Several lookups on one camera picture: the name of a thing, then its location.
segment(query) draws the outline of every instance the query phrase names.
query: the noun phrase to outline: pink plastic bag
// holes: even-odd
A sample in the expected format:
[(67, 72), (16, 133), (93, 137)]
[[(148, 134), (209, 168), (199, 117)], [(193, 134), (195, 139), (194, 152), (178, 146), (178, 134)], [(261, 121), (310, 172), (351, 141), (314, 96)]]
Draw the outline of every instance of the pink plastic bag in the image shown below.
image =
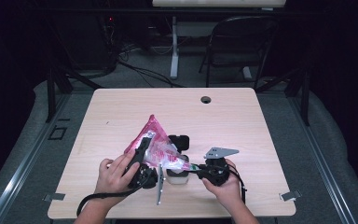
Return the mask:
[(190, 163), (182, 159), (183, 156), (177, 151), (176, 146), (159, 125), (154, 115), (150, 116), (149, 121), (125, 149), (124, 153), (135, 150), (144, 137), (152, 138), (145, 153), (145, 164), (151, 167), (158, 167), (161, 164), (166, 169), (190, 170)]

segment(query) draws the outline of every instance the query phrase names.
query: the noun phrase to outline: gray floor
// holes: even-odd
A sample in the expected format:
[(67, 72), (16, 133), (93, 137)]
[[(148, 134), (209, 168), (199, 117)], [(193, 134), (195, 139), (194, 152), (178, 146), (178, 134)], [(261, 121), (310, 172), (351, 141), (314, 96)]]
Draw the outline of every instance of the gray floor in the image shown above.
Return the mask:
[[(204, 87), (205, 74), (198, 73), (202, 49), (190, 46), (184, 44), (181, 47), (179, 78), (174, 82), (186, 87)], [(128, 64), (169, 76), (170, 52), (159, 54), (153, 50), (149, 52), (134, 50), (127, 56)], [(225, 79), (241, 78), (238, 70), (219, 71), (216, 74), (218, 75), (213, 76), (214, 80), (222, 78), (223, 75), (229, 75), (224, 76)], [(94, 78), (93, 81), (106, 88), (169, 87), (160, 81), (145, 78), (149, 83), (137, 73), (118, 65), (112, 74)], [(55, 192), (92, 95), (89, 87), (77, 80), (71, 81), (75, 87), (72, 94), (57, 93), (61, 110), (50, 126), (45, 123), (48, 113), (46, 83), (34, 89), (36, 92), (34, 109), (0, 173), (0, 208), (6, 208), (0, 209), (0, 223), (49, 222), (47, 217), (49, 203), (42, 201), (42, 198), (46, 193)], [(252, 86), (252, 83), (212, 85), (212, 87), (227, 86), (243, 88)], [(310, 97), (310, 126), (304, 127), (298, 118), (296, 108), (298, 99), (286, 98), (282, 93), (284, 86), (285, 84), (282, 83), (271, 91), (257, 95), (289, 188), (298, 189), (303, 194), (296, 201), (296, 214), (292, 217), (279, 217), (279, 223), (358, 223), (358, 181), (346, 161), (345, 141), (339, 128), (313, 94)], [(48, 140), (54, 125), (66, 128), (62, 140)], [(35, 148), (38, 148), (38, 152), (33, 154)], [(322, 153), (322, 162), (320, 157), (315, 157), (317, 154), (315, 148), (316, 152), (320, 150)], [(18, 168), (23, 167), (26, 162), (24, 158), (30, 158), (30, 155), (34, 160), (28, 166), (29, 172), (25, 172), (22, 177), (24, 182), (16, 185), (16, 190), (10, 191), (10, 187), (13, 187), (9, 185), (10, 180), (16, 177)], [(325, 173), (331, 174), (334, 179), (326, 178)], [(3, 198), (8, 198), (7, 192), (12, 192), (12, 195), (9, 195), (12, 200), (3, 202)], [(274, 223), (272, 217), (260, 217), (259, 220), (261, 223)], [(54, 221), (54, 223), (71, 222), (73, 220)]]

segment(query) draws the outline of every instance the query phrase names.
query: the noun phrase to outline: white table leg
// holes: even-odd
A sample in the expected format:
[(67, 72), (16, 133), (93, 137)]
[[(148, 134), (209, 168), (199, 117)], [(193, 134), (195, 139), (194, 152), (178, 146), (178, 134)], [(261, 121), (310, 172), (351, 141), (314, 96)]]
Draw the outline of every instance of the white table leg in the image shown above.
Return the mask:
[(171, 63), (171, 78), (178, 78), (178, 64), (179, 64), (179, 54), (178, 54), (178, 40), (176, 32), (176, 17), (172, 17), (172, 63)]

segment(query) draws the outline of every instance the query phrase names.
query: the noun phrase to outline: wrist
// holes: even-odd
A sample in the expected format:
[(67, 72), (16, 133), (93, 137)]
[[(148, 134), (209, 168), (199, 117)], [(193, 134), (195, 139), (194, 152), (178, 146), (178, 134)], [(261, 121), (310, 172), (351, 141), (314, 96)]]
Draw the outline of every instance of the wrist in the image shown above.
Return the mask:
[(101, 212), (105, 212), (106, 214), (109, 212), (109, 210), (115, 206), (117, 203), (114, 202), (111, 198), (97, 198), (97, 199), (91, 199), (87, 202), (86, 206), (93, 207), (95, 209), (100, 210)]
[(235, 223), (258, 223), (255, 216), (242, 200), (234, 200), (232, 202), (228, 202), (228, 204), (224, 206), (231, 214), (231, 217), (234, 219)]
[(239, 199), (228, 199), (228, 200), (219, 200), (219, 202), (231, 213), (235, 208), (243, 207), (245, 204), (241, 198)]
[(76, 219), (75, 223), (103, 223), (111, 204), (104, 199), (91, 199)]

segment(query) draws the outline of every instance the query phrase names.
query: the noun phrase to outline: metal bracket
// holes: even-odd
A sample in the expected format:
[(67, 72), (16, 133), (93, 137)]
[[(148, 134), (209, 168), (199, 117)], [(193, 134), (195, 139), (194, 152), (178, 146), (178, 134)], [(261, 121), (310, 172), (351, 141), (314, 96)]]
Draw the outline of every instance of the metal bracket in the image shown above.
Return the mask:
[(204, 156), (205, 159), (220, 159), (229, 155), (239, 153), (237, 149), (212, 147)]
[(53, 200), (62, 201), (64, 197), (65, 197), (65, 194), (53, 193), (53, 194), (46, 194), (42, 200), (45, 202), (51, 203)]
[(162, 185), (164, 184), (164, 173), (162, 172), (162, 165), (158, 166), (158, 182), (157, 182), (157, 205), (161, 204)]
[(286, 201), (295, 201), (297, 198), (301, 197), (302, 194), (299, 190), (295, 190), (295, 191), (290, 191), (284, 194), (279, 194), (279, 197), (281, 198), (281, 200)]

